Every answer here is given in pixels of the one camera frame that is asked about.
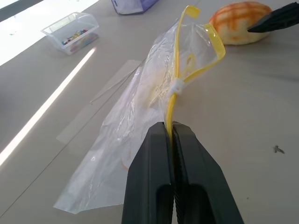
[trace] yellow plastic strip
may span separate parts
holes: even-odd
[[[176,33],[176,37],[175,37],[175,51],[174,51],[175,67],[174,67],[174,76],[173,76],[174,78],[179,78],[179,76],[180,76],[179,75],[179,33],[180,33],[182,21],[183,21],[185,15],[191,16],[193,18],[197,18],[199,12],[200,12],[199,8],[196,8],[194,6],[187,6],[181,15],[181,18],[179,19],[177,33]],[[191,81],[195,77],[198,77],[203,71],[211,68],[213,65],[215,65],[217,62],[219,62],[225,56],[225,48],[224,48],[223,43],[222,43],[220,37],[218,36],[216,30],[214,29],[214,27],[209,23],[205,24],[204,27],[206,29],[206,32],[209,35],[212,46],[214,47],[215,52],[217,54],[217,60],[212,62],[211,64],[207,65],[206,67],[203,67],[203,68],[193,72],[189,76],[187,76],[184,79],[184,82],[186,82],[186,83]],[[188,60],[189,59],[191,59],[192,64],[194,64],[194,62],[195,62],[194,54],[190,54],[188,56]],[[173,93],[173,95],[169,99],[167,113],[166,113],[166,120],[165,120],[166,130],[169,135],[171,144],[172,144],[172,113],[173,113],[173,108],[174,108],[174,104],[176,101],[176,97],[177,97],[176,93]]]

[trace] clear plastic sheet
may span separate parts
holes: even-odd
[[[180,31],[180,70],[191,72],[217,60],[217,55],[203,25],[184,22]],[[105,118],[94,145],[65,187],[55,208],[78,213],[99,207],[122,204],[128,168],[148,129],[164,121],[173,79],[176,22],[154,42],[144,65]]]

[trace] clear plastic bag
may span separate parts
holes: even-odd
[[[191,81],[225,54],[209,24],[183,20],[185,14],[196,17],[198,13],[197,8],[187,7],[181,19],[155,40],[143,68],[105,118],[55,208],[76,214],[124,202],[128,168],[148,129],[169,117],[169,105],[176,96],[169,96],[172,81]]]

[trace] black object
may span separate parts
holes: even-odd
[[[249,27],[248,32],[264,33],[284,29],[299,23],[299,4],[297,2],[274,10]]]
[[[0,9],[0,22],[12,17],[43,0],[18,0]]]
[[[243,224],[223,172],[185,125],[152,126],[129,171],[122,224]]]

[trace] small screw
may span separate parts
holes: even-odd
[[[274,153],[280,152],[282,154],[285,154],[284,150],[280,149],[277,145],[273,147]]]

